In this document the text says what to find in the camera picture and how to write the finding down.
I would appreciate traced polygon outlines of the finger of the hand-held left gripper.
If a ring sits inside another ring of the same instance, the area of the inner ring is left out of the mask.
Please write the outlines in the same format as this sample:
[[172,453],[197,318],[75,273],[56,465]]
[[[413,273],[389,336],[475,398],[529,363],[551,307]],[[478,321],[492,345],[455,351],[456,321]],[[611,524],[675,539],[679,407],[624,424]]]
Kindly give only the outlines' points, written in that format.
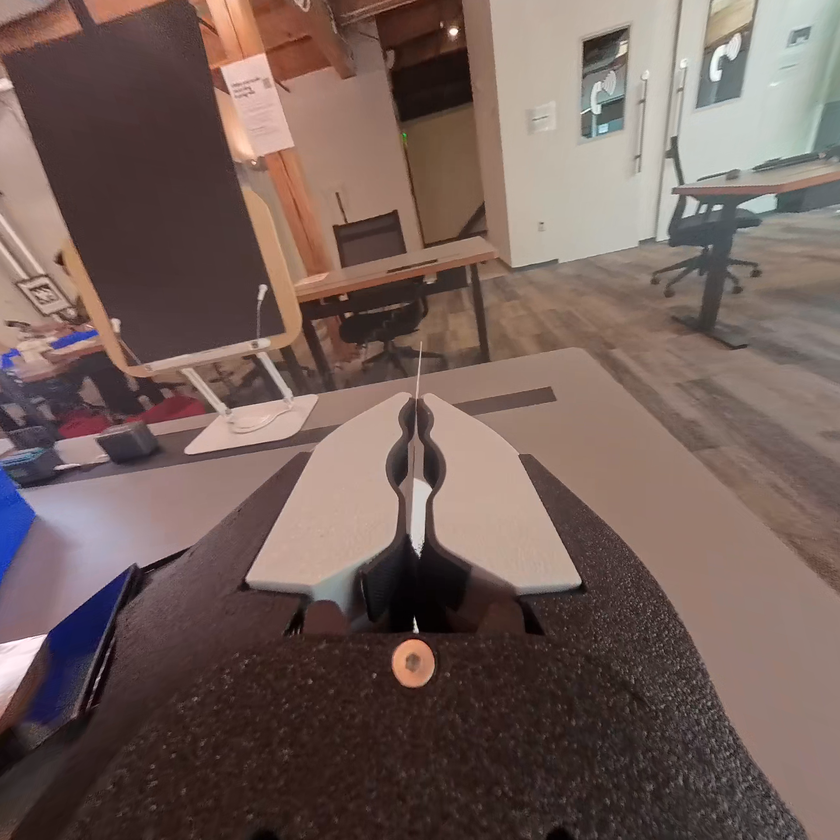
[[11,729],[23,719],[48,668],[48,635],[1,644],[1,729]]

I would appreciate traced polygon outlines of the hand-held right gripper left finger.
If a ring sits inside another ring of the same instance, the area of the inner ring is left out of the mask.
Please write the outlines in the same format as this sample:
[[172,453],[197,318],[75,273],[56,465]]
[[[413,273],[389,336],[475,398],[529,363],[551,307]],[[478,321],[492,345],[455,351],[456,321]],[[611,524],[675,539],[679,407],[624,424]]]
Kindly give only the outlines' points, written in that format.
[[388,611],[405,563],[414,408],[396,393],[318,443],[247,572],[250,589],[331,601],[348,617]]

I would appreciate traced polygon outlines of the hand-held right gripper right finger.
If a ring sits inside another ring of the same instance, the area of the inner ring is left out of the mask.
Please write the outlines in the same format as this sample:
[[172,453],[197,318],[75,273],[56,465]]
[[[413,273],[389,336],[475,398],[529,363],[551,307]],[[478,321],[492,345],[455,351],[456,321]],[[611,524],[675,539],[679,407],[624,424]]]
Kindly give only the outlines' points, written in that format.
[[574,592],[582,578],[519,452],[434,394],[417,403],[431,493],[417,576],[450,612]]

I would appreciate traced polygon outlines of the black glossy cardboard box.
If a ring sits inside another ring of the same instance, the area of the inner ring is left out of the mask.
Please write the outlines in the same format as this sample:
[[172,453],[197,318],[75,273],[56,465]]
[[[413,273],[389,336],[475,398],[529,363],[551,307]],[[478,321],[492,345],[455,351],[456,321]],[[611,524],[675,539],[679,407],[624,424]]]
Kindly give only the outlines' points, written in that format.
[[44,682],[23,719],[1,729],[2,774],[88,712],[112,652],[119,614],[142,579],[140,567],[132,564],[46,633]]

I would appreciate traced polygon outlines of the blue plastic bin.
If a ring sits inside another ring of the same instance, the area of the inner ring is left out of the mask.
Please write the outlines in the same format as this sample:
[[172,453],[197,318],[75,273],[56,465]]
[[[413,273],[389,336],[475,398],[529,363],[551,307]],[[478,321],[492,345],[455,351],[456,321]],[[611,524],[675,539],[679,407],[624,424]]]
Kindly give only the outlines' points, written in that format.
[[35,520],[35,511],[17,485],[1,470],[1,581]]

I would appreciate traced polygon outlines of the grey desk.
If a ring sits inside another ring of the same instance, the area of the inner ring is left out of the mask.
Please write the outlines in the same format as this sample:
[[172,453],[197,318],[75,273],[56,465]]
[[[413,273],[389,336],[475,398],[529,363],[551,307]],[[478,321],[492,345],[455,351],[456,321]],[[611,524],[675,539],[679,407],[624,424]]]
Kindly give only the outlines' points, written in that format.
[[[838,595],[580,349],[424,374],[541,461],[644,562],[739,735],[810,838],[838,838]],[[192,546],[331,427],[412,381],[320,395],[278,446],[24,491],[36,520],[2,581],[2,642],[46,634],[126,566]]]

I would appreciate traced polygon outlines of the dark charger block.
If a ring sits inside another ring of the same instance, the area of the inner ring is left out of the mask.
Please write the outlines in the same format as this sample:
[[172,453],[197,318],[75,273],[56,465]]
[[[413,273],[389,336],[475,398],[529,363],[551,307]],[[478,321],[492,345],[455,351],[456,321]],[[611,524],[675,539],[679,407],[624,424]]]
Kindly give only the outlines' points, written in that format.
[[27,448],[1,457],[1,468],[21,487],[45,483],[56,477],[64,461],[53,448]]

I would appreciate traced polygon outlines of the black office chair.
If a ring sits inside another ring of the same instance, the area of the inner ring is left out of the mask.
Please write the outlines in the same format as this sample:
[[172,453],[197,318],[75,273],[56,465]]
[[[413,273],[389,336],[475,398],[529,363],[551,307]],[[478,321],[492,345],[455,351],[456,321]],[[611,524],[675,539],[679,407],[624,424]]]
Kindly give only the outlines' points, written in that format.
[[[406,254],[406,244],[396,210],[357,222],[333,226],[333,235],[342,268]],[[396,341],[417,331],[428,314],[425,294],[411,293],[424,287],[422,276],[383,281],[345,294],[353,304],[349,313],[339,315],[339,337],[358,350],[378,343],[381,351],[362,362],[367,369],[382,361],[407,377],[404,361],[420,362],[422,352]]]
[[[684,185],[686,181],[679,157],[679,142],[676,135],[673,135],[669,140],[665,158],[671,160],[674,165],[677,185]],[[650,284],[656,286],[660,283],[662,275],[674,274],[680,270],[665,284],[663,292],[665,298],[672,298],[675,295],[674,286],[689,275],[697,274],[699,277],[705,277],[711,264],[711,248],[714,244],[716,225],[720,221],[722,209],[716,208],[718,205],[713,207],[709,202],[702,203],[697,199],[698,207],[696,211],[692,215],[685,215],[686,201],[687,196],[679,196],[675,211],[668,224],[668,245],[671,248],[695,247],[699,248],[700,252],[689,259],[684,259],[674,265],[653,272]],[[762,221],[756,213],[739,207],[735,216],[735,230],[740,232],[757,228],[762,224]],[[749,267],[752,278],[761,277],[763,273],[758,262],[729,257],[726,278],[731,282],[732,294],[742,293],[743,286],[740,279],[730,270],[731,266]]]

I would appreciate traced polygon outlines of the wooden table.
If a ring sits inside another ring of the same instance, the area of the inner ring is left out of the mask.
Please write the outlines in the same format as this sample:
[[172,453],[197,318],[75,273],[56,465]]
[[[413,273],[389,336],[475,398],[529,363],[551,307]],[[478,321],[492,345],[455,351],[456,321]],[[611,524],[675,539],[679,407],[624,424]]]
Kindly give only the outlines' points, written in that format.
[[315,322],[349,313],[353,304],[345,294],[383,281],[422,276],[423,293],[430,297],[468,288],[471,292],[482,363],[490,362],[487,315],[480,285],[481,263],[498,259],[498,249],[483,237],[472,237],[424,248],[401,256],[367,262],[351,268],[334,269],[310,276],[295,285],[302,315],[302,331],[324,390],[333,392],[336,384],[333,368],[323,351]]
[[729,350],[745,349],[748,342],[741,330],[718,323],[728,259],[736,233],[737,210],[741,204],[761,196],[777,196],[838,182],[838,159],[838,146],[835,146],[817,155],[808,154],[805,161],[777,161],[751,170],[729,170],[674,186],[673,195],[719,207],[721,212],[718,220],[711,224],[710,264],[700,309],[697,314],[675,314],[673,320]]

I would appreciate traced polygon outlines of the black board on white stand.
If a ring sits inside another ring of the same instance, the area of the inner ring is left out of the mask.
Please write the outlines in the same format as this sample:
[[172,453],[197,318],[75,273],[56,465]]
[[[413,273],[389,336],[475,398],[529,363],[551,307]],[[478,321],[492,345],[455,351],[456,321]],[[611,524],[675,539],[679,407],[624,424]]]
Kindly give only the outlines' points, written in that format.
[[297,435],[317,404],[269,357],[302,315],[266,203],[229,152],[189,2],[2,2],[2,62],[110,361],[215,411],[189,456]]

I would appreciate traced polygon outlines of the white paper sign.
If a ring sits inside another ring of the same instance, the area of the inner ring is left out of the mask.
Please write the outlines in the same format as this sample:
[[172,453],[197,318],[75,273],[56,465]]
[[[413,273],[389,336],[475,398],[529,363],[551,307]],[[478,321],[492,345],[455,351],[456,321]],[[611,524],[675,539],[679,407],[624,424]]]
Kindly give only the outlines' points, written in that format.
[[249,147],[257,157],[292,149],[295,142],[267,55],[229,62],[221,72]]

